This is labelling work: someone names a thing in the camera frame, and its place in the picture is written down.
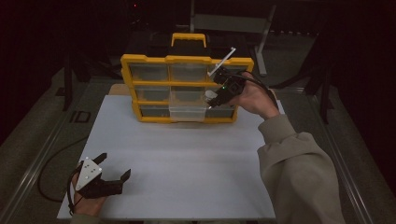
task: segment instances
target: black cable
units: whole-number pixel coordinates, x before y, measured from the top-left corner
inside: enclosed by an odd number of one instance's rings
[[[273,93],[272,93],[272,92],[271,92],[271,91],[270,91],[270,90],[269,90],[269,89],[257,78],[257,76],[255,76],[255,75],[252,74],[252,73],[250,73],[250,74],[251,74],[253,77],[255,77],[255,78],[244,77],[244,76],[242,76],[242,75],[235,75],[235,74],[225,74],[225,76],[228,76],[228,77],[239,77],[239,78],[242,78],[242,79],[247,80],[247,81],[251,81],[251,82],[253,82],[253,83],[259,85],[259,86],[260,86],[263,90],[265,90],[265,92],[268,94],[268,96],[269,96],[270,99],[273,101],[273,103],[274,103],[274,105],[276,106],[276,108],[279,109],[274,94],[273,94]]]
[[[83,198],[84,198],[84,197],[81,196],[81,198],[78,199],[78,201],[75,203],[75,207],[76,207],[77,204],[79,204],[79,202],[81,202],[81,200],[82,200]]]
[[[74,208],[75,208],[75,206],[76,206],[76,204],[73,204],[73,201],[72,201],[72,194],[71,194],[71,192],[70,192],[70,184],[72,183],[72,180],[73,180],[73,176],[75,175],[75,174],[77,174],[78,172],[79,172],[79,169],[75,169],[73,172],[72,172],[72,174],[69,176],[69,178],[67,179],[67,186],[66,186],[66,189],[67,189],[67,201],[69,201],[69,214],[70,214],[70,216],[73,216],[73,213],[74,213]]]
[[[48,159],[48,160],[46,161],[46,163],[44,164],[43,168],[41,168],[40,173],[39,173],[38,178],[37,178],[37,189],[38,189],[38,192],[41,194],[41,196],[43,196],[45,199],[47,199],[47,200],[49,200],[49,201],[51,201],[51,202],[55,202],[55,203],[61,203],[61,202],[63,201],[63,200],[61,200],[61,199],[54,199],[54,198],[51,198],[50,196],[46,195],[46,194],[43,192],[43,190],[41,189],[41,176],[43,175],[44,170],[46,169],[47,165],[48,165],[48,164],[50,163],[50,161],[52,161],[59,153],[61,153],[61,152],[65,151],[66,149],[68,149],[68,148],[70,148],[70,147],[72,147],[72,146],[74,146],[74,145],[76,145],[76,144],[78,144],[78,143],[84,141],[84,140],[87,139],[87,138],[88,138],[88,136],[85,136],[85,137],[83,137],[83,138],[77,140],[76,142],[71,143],[71,144],[69,144],[69,145],[67,145],[67,146],[65,146],[65,147],[63,147],[63,148],[61,148],[60,150],[58,150],[57,152],[55,152],[52,156],[50,156],[49,159]]]

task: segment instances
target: floor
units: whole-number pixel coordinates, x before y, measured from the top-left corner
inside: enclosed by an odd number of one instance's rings
[[[267,85],[295,75],[314,39],[305,36],[269,35],[264,48]],[[74,80],[74,101],[62,111],[64,98],[56,96],[63,86],[63,71],[53,77],[51,88],[43,94],[0,147],[0,223],[68,223],[58,220],[60,203],[51,202],[39,193],[37,182],[47,197],[61,200],[65,180],[76,166],[104,96],[115,83],[105,76],[94,76],[89,83]],[[318,144],[332,157],[339,174],[340,197],[346,223],[394,223],[396,200],[378,172],[361,136],[331,88],[333,109],[329,124],[318,117],[318,100],[302,92],[306,80],[276,91],[290,121],[298,132],[314,135]],[[73,112],[91,114],[87,122]],[[40,171],[51,155],[46,169]],[[125,223],[109,221],[106,223]],[[259,223],[275,223],[259,220]]]

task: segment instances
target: hand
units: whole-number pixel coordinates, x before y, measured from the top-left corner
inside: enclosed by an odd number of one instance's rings
[[[75,174],[72,179],[73,188],[75,189],[74,213],[88,215],[88,216],[92,216],[92,217],[98,217],[102,210],[102,206],[105,203],[106,197],[101,197],[101,198],[97,198],[97,199],[83,198],[81,194],[76,192],[77,181],[78,181],[78,174]]]
[[[253,78],[247,72],[243,73],[242,76]],[[228,105],[240,105],[248,112],[258,114],[264,119],[270,119],[280,114],[265,90],[251,81],[246,82],[242,93],[235,96]]]

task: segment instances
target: beige sleeve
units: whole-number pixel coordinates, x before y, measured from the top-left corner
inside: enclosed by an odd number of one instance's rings
[[[99,217],[91,217],[87,215],[74,214],[70,224],[98,224],[100,222]]]
[[[332,160],[310,133],[296,133],[286,115],[259,126],[262,181],[278,224],[345,223]]]

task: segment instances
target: white table surface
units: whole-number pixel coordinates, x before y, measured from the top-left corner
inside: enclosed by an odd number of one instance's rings
[[[104,180],[132,169],[121,195],[101,217],[118,220],[275,218],[262,183],[257,149],[262,122],[243,108],[235,123],[142,123],[131,96],[108,95],[81,155],[107,152]],[[67,199],[58,218],[70,218]]]

